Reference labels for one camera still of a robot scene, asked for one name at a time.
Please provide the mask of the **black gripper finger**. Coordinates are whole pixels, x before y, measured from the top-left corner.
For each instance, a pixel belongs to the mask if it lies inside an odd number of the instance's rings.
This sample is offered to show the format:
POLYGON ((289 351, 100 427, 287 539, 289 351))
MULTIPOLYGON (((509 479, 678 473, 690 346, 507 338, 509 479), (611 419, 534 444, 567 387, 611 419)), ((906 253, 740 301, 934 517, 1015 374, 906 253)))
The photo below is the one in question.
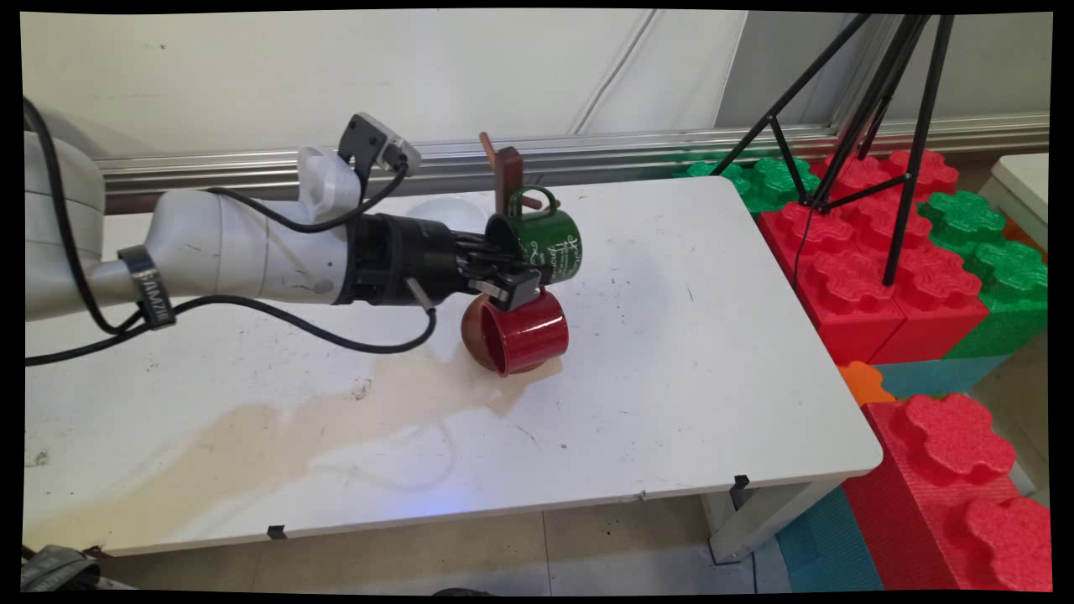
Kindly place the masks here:
POLYGON ((520 270, 526 263, 484 236, 458 236, 458 261, 464 270, 520 270))
POLYGON ((469 289, 487 294, 495 310, 503 312, 529 305, 545 287, 541 268, 499 256, 464 257, 461 274, 469 289))

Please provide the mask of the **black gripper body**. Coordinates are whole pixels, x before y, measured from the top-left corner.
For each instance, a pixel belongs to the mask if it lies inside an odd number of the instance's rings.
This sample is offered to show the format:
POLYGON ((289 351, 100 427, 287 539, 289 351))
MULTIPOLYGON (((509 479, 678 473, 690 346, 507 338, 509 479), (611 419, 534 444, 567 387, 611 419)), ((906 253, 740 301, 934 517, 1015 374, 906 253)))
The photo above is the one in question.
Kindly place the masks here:
POLYGON ((445 222, 390 214, 364 214, 346 222, 347 267, 342 305, 413 306, 406 282, 413 278, 432 305, 471 290, 461 264, 487 244, 476 233, 453 231, 445 222))

